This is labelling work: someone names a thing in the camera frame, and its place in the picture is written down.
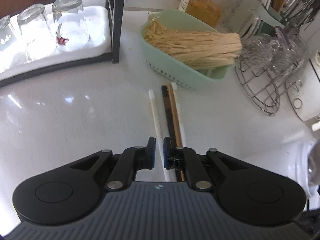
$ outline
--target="metal screw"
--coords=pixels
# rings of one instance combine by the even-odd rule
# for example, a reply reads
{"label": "metal screw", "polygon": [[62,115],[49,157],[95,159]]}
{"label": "metal screw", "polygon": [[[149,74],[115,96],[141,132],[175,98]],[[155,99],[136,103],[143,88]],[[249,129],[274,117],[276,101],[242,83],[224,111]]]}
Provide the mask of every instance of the metal screw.
{"label": "metal screw", "polygon": [[208,189],[211,186],[212,186],[211,183],[205,180],[201,180],[196,183],[196,187],[199,189]]}
{"label": "metal screw", "polygon": [[108,186],[108,188],[111,188],[111,189],[120,189],[120,188],[122,188],[123,183],[121,181],[114,180],[114,181],[110,181],[107,184],[107,186]]}

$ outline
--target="drinking glass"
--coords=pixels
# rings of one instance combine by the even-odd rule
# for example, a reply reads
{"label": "drinking glass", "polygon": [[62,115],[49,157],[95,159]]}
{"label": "drinking glass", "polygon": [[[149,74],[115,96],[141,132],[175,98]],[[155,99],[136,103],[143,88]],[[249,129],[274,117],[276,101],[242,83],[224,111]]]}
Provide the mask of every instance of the drinking glass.
{"label": "drinking glass", "polygon": [[56,0],[52,4],[52,13],[59,50],[73,51],[84,48],[90,36],[82,0]]}
{"label": "drinking glass", "polygon": [[17,17],[22,38],[27,44],[30,60],[46,57],[56,48],[43,4],[34,4]]}
{"label": "drinking glass", "polygon": [[0,19],[0,72],[17,64],[25,55],[24,43],[15,35],[10,15]]}

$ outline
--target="white appliance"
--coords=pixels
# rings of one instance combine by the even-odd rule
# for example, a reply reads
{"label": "white appliance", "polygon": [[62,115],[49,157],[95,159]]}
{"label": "white appliance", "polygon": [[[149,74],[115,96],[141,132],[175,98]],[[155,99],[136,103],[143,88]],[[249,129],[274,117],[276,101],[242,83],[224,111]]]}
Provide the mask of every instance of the white appliance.
{"label": "white appliance", "polygon": [[320,120],[320,53],[311,57],[299,74],[302,87],[296,91],[293,87],[288,89],[288,96],[293,109],[301,120],[311,118]]}

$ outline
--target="wire rack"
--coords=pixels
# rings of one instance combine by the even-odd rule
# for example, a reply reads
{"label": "wire rack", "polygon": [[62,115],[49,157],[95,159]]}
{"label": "wire rack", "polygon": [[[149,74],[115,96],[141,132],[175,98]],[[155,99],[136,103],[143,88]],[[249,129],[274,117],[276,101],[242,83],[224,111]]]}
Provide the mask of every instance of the wire rack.
{"label": "wire rack", "polygon": [[302,87],[297,71],[304,66],[306,57],[295,61],[286,76],[276,74],[269,68],[252,68],[239,58],[236,61],[236,75],[250,100],[265,114],[274,115],[280,109],[280,97],[292,87]]}

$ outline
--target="black metal rack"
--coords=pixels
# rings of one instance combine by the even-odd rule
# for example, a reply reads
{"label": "black metal rack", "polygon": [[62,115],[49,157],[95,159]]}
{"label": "black metal rack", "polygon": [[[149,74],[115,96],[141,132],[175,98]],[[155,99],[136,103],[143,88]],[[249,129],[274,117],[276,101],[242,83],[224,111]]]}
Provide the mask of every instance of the black metal rack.
{"label": "black metal rack", "polygon": [[31,70],[25,73],[17,74],[7,79],[1,80],[0,87],[4,87],[12,83],[22,81],[31,77],[39,76],[42,74],[46,74],[46,73],[50,73],[53,71],[62,70],[66,68],[100,63],[105,61],[112,61],[113,63],[118,63],[124,0],[106,0],[106,9],[108,10],[108,20],[109,20],[110,38],[111,38],[110,52],[105,52],[104,54],[97,57],[63,62],[60,64],[50,65],[50,66],[38,68],[35,70]]}

